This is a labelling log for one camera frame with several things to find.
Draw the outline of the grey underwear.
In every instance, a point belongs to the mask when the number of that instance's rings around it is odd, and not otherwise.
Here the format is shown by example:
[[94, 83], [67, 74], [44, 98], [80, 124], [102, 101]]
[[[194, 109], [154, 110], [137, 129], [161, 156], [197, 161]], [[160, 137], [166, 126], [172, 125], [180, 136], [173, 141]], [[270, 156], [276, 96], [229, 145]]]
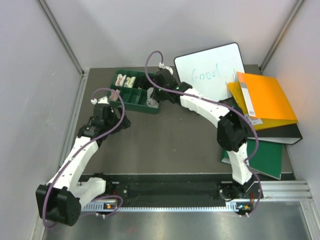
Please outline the grey underwear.
[[158, 109], [159, 108], [159, 102], [156, 101], [155, 99], [153, 99], [152, 94], [154, 92], [154, 88], [150, 87], [147, 90], [147, 100], [146, 100], [146, 104], [149, 108], [155, 108]]

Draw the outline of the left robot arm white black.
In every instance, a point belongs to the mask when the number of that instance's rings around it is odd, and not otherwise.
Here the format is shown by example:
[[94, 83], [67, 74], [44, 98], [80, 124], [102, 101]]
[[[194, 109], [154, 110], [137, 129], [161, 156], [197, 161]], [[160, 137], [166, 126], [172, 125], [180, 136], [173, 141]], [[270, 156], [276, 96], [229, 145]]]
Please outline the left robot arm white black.
[[46, 229], [52, 222], [73, 226], [82, 209], [96, 197], [109, 198], [114, 191], [107, 179], [97, 174], [79, 186], [78, 181], [91, 157], [98, 151], [108, 135], [129, 128], [131, 123], [125, 114], [125, 107], [118, 107], [120, 117], [108, 103], [97, 103], [89, 123], [78, 132], [71, 152], [57, 173], [36, 189], [39, 216]]

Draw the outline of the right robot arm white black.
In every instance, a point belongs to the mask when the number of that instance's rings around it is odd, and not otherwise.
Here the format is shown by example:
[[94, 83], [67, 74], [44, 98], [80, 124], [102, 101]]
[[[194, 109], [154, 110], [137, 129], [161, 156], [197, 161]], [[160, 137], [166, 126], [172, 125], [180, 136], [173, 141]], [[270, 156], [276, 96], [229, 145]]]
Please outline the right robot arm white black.
[[177, 83], [170, 67], [160, 67], [151, 81], [151, 98], [178, 104], [207, 119], [217, 128], [217, 142], [228, 154], [233, 179], [233, 192], [245, 198], [252, 191], [253, 173], [249, 170], [248, 131], [249, 125], [239, 110], [223, 103], [209, 101], [186, 82]]

